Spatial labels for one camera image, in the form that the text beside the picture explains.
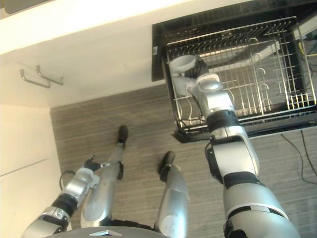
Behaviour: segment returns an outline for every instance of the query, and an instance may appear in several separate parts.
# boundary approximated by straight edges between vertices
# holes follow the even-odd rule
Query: dishwasher rack
[[[219,75],[249,136],[283,131],[301,116],[315,116],[314,86],[303,40],[294,37],[295,31],[301,35],[297,18],[286,17],[166,44],[165,77],[176,111],[175,136],[182,142],[208,136],[198,105],[190,94],[177,92],[169,71],[168,65],[184,55],[196,56],[210,73]]]

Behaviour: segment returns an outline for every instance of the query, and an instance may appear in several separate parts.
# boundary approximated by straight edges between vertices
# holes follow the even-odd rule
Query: floor
[[[223,237],[222,186],[214,180],[204,156],[205,141],[180,144],[171,135],[174,124],[165,85],[95,99],[51,110],[61,171],[77,170],[91,154],[105,161],[125,124],[129,138],[124,154],[124,178],[116,187],[113,217],[152,226],[164,189],[156,172],[166,151],[176,153],[175,163],[187,180],[189,235]],[[317,129],[304,130],[312,163],[317,167]],[[286,133],[302,153],[306,179],[317,182],[299,131]],[[302,238],[317,237],[317,186],[301,180],[301,160],[282,136],[252,139],[260,159],[262,182],[280,200]],[[80,213],[72,218],[79,227]]]

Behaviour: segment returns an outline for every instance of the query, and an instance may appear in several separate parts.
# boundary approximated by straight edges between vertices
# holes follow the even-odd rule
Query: metal hook
[[[266,83],[261,83],[258,89],[260,90],[263,85],[266,87],[266,90],[269,90],[269,86]]]
[[[271,105],[271,104],[272,104],[272,101],[271,101],[271,99],[269,99],[269,98],[264,98],[264,99],[262,100],[262,103],[264,104],[265,101],[268,102],[268,105]]]
[[[60,81],[57,81],[57,80],[52,79],[52,78],[48,78],[48,77],[42,75],[42,73],[41,73],[41,68],[40,68],[39,65],[36,66],[36,71],[37,71],[38,75],[39,75],[41,78],[44,78],[44,79],[46,79],[46,80],[48,80],[48,81],[57,83],[57,84],[59,84],[59,85],[63,85],[63,84],[64,84],[64,77],[63,77],[63,76],[59,78]]]
[[[262,60],[262,58],[263,58],[261,53],[254,53],[253,56],[254,56],[254,58],[255,58],[255,56],[259,56],[259,61]]]
[[[30,79],[27,79],[27,78],[25,77],[25,74],[24,74],[24,70],[23,70],[23,69],[20,69],[20,74],[21,74],[21,78],[22,78],[24,81],[28,82],[28,83],[33,83],[33,84],[35,84],[35,85],[38,85],[38,86],[41,86],[41,87],[45,87],[45,88],[50,88],[50,87],[51,87],[51,83],[50,83],[50,81],[48,81],[48,80],[47,80],[47,82],[48,82],[47,84],[42,84],[42,83],[34,82],[34,81],[30,80]]]
[[[259,42],[259,41],[257,40],[257,38],[252,37],[252,38],[249,39],[249,44],[251,44],[251,41],[252,41],[252,40],[255,40],[255,43],[258,43],[258,42]]]
[[[257,68],[257,70],[256,70],[256,71],[258,71],[258,70],[261,70],[261,71],[263,72],[263,74],[264,74],[264,75],[266,74],[266,72],[265,72],[265,69],[264,69],[264,68]]]

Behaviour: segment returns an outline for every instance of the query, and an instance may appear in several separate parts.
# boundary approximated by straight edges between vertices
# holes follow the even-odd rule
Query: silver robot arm
[[[21,238],[43,238],[66,231],[70,217],[89,189],[98,183],[99,177],[92,170],[80,168],[52,205],[27,227]]]
[[[190,93],[211,134],[210,172],[224,185],[225,237],[300,238],[277,198],[259,181],[259,160],[218,75],[201,75]]]

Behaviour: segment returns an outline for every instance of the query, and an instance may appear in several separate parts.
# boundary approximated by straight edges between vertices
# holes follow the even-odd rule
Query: metal wire basket
[[[166,45],[167,64],[183,55],[201,58],[217,73],[242,124],[259,124],[312,113],[314,86],[296,17],[205,34]],[[206,128],[191,95],[172,83],[175,120],[184,132]]]

